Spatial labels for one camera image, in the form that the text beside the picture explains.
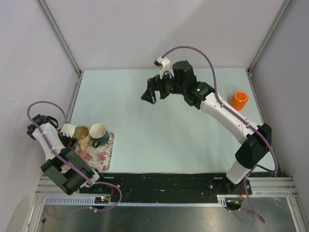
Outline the beige mug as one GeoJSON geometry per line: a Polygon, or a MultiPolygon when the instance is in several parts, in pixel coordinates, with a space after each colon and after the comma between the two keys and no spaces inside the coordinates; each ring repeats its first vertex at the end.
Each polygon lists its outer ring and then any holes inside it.
{"type": "Polygon", "coordinates": [[[82,152],[86,152],[87,146],[91,140],[89,128],[86,126],[78,126],[73,134],[74,138],[78,140],[78,145],[82,152]]]}

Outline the dark green mug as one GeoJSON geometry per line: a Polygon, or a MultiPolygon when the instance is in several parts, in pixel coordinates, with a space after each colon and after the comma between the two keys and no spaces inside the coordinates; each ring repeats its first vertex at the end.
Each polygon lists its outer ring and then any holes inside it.
{"type": "Polygon", "coordinates": [[[107,128],[102,123],[92,125],[89,129],[89,135],[93,138],[92,146],[94,148],[106,144],[109,140],[107,128]]]}

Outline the orange mug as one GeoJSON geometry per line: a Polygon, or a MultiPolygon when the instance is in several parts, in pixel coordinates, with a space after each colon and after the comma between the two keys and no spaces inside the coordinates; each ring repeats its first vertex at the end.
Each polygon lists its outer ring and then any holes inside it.
{"type": "Polygon", "coordinates": [[[244,91],[236,91],[229,101],[229,104],[237,111],[241,111],[249,100],[249,96],[244,91]]]}

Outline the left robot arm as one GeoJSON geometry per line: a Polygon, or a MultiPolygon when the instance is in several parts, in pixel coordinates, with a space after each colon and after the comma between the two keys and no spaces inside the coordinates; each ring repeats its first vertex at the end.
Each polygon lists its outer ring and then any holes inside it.
{"type": "Polygon", "coordinates": [[[70,146],[71,137],[58,130],[57,120],[45,115],[36,115],[27,126],[27,135],[39,141],[45,153],[42,172],[68,195],[85,187],[101,193],[107,188],[106,179],[90,167],[70,146]]]}

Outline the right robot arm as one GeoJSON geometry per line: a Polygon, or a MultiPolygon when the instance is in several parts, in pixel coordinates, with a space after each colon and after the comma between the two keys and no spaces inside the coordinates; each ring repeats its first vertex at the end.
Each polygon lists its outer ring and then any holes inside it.
{"type": "Polygon", "coordinates": [[[271,127],[251,122],[242,114],[232,109],[205,82],[200,82],[188,61],[178,61],[171,65],[167,58],[158,58],[155,65],[160,73],[147,80],[147,89],[141,99],[151,104],[156,103],[155,93],[160,99],[170,94],[182,95],[189,106],[207,113],[223,125],[240,143],[235,154],[235,162],[226,173],[223,188],[233,194],[240,189],[240,182],[271,150],[271,127]]]}

